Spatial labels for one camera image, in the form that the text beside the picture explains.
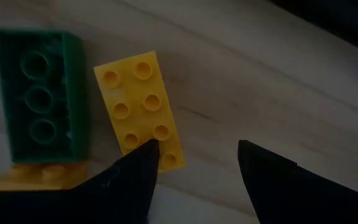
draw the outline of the yellow lego brick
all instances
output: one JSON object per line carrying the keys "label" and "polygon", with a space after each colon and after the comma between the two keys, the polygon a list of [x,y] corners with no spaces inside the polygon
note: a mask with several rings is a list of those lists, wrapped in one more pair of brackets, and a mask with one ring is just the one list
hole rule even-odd
{"label": "yellow lego brick", "polygon": [[94,67],[124,155],[149,139],[160,141],[159,172],[185,165],[179,135],[154,52]]}
{"label": "yellow lego brick", "polygon": [[0,190],[70,189],[86,179],[86,162],[15,164],[0,177]]}

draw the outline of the wooden table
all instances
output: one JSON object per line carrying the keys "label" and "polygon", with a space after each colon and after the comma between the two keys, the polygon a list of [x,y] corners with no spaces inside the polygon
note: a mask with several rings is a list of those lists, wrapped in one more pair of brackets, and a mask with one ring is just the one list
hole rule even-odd
{"label": "wooden table", "polygon": [[156,50],[188,164],[159,176],[151,223],[258,223],[240,139],[358,190],[358,49],[269,2],[0,0],[0,26],[84,40],[94,174],[119,148],[92,67]]}

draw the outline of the wood grain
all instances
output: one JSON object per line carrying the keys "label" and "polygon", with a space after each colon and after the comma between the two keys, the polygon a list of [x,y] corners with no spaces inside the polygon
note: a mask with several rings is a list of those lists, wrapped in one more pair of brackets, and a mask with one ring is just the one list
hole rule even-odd
{"label": "wood grain", "polygon": [[[188,164],[158,178],[152,223],[257,222],[240,139],[358,190],[358,49],[265,1],[0,0],[0,26],[84,40],[93,173],[119,149],[91,68],[157,51]],[[0,173],[1,142],[0,104]]]}

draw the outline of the toy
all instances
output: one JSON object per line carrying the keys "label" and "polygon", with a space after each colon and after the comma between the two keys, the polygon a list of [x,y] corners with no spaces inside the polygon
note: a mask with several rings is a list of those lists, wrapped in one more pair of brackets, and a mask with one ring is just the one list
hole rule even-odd
{"label": "toy", "polygon": [[15,164],[0,177],[0,190],[70,189],[86,179],[86,162]]}
{"label": "toy", "polygon": [[122,153],[157,139],[159,172],[185,165],[155,53],[96,66],[94,72]]}
{"label": "toy", "polygon": [[80,39],[64,31],[0,29],[0,86],[14,163],[87,157]]}
{"label": "toy", "polygon": [[145,224],[159,155],[149,140],[70,190],[0,192],[0,223]]}

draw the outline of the black object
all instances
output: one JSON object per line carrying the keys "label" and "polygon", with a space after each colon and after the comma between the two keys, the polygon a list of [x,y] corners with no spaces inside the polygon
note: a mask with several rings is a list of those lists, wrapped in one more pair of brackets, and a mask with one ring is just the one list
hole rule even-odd
{"label": "black object", "polygon": [[149,140],[70,190],[0,192],[0,223],[146,223],[160,151]]}
{"label": "black object", "polygon": [[271,0],[358,47],[358,0]]}
{"label": "black object", "polygon": [[239,141],[238,160],[261,224],[358,223],[358,192],[249,141]]}

